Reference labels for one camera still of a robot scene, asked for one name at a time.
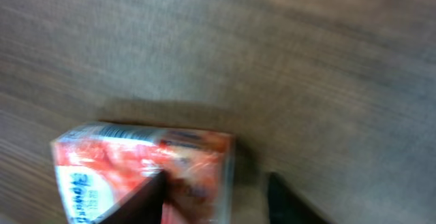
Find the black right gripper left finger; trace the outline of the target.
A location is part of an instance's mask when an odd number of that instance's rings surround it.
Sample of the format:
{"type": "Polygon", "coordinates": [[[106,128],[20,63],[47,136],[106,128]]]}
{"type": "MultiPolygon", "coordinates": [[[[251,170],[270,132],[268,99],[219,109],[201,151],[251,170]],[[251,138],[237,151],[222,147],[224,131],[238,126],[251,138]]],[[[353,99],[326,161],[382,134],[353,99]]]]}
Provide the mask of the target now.
{"type": "Polygon", "coordinates": [[[99,224],[160,224],[167,198],[167,172],[160,171],[99,224]]]}

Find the small red white box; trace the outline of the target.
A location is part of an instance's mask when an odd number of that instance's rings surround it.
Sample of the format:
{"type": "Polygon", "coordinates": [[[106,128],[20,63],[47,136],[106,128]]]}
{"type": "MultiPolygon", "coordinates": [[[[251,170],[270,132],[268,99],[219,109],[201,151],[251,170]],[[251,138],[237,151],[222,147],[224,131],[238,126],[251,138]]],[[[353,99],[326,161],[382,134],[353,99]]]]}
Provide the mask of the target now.
{"type": "Polygon", "coordinates": [[[163,172],[163,223],[228,223],[234,138],[201,129],[94,122],[52,142],[69,223],[102,223],[163,172]]]}

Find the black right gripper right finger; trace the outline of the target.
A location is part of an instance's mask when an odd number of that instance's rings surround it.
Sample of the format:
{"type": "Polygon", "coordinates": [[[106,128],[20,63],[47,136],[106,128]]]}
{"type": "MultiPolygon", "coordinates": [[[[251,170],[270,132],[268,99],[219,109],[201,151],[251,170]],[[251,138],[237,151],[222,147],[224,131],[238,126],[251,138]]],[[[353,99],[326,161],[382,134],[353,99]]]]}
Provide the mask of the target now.
{"type": "Polygon", "coordinates": [[[329,224],[330,221],[295,193],[275,172],[268,174],[266,190],[270,224],[329,224]]]}

